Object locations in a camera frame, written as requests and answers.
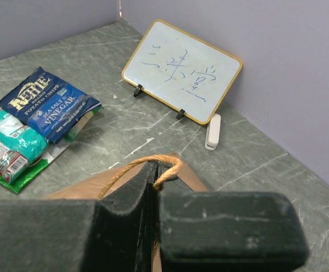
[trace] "whiteboard easel stand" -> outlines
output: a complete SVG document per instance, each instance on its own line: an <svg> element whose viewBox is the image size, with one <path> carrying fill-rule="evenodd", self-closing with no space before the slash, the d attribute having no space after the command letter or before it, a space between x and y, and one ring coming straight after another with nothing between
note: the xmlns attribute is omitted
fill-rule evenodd
<svg viewBox="0 0 329 272"><path fill-rule="evenodd" d="M143 91L143 86L141 84L138 84L136 87L135 87L135 90L134 90L134 94L133 94L133 97L137 98L140 94L144 93ZM184 109L181 109L177 115L176 115L176 119L177 120L180 120L182 119L184 116L185 116L185 110Z"/></svg>

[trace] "black foam block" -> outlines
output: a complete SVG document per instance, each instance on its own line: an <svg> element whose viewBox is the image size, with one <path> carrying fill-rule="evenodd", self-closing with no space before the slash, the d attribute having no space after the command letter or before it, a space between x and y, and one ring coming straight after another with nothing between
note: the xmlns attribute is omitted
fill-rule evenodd
<svg viewBox="0 0 329 272"><path fill-rule="evenodd" d="M151 271L156 174L147 163L102 201L0 201L0 272Z"/></svg>
<svg viewBox="0 0 329 272"><path fill-rule="evenodd" d="M160 193L163 272L293 271L309 254L292 204L277 193Z"/></svg>

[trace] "blue chip bag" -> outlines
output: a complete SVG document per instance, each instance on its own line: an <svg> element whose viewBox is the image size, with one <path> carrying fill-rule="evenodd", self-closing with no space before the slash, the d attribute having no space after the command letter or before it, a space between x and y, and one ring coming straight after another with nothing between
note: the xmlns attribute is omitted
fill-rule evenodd
<svg viewBox="0 0 329 272"><path fill-rule="evenodd" d="M102 106L39 67L0 100L0 107L56 144L85 113Z"/></svg>

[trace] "paper bag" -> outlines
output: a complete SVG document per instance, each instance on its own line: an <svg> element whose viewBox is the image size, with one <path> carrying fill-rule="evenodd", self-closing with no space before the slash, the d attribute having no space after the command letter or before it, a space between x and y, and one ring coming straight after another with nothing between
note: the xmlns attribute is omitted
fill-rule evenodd
<svg viewBox="0 0 329 272"><path fill-rule="evenodd" d="M180 158L178 154L169 154L170 156L176 156ZM124 183L129 181L132 177L134 177L140 169L143 167L143 164L137 165L136 167L129 170L120 180L118 180L107 192L106 196ZM47 195L44 197L45 199L91 199L96 198L99 194L100 190L103 186L122 168L113 168L107 170L103 173L100 173L94 177L90 177L84 181L78 182L72 186L64 188L60 191L57 191L53 194ZM182 169L179 171L177 176L193 191L197 192L206 192L208 189L204 186L204 184L200 181L197 175L193 172L193 170L186 164L183 163ZM155 255L153 261L153 272L161 272L161 262L159 253Z"/></svg>

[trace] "small whiteboard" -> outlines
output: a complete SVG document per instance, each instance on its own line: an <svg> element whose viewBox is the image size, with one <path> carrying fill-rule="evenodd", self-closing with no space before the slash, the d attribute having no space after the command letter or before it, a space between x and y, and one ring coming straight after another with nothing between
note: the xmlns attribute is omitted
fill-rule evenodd
<svg viewBox="0 0 329 272"><path fill-rule="evenodd" d="M157 20L122 77L203 125L215 114L241 67L238 58Z"/></svg>

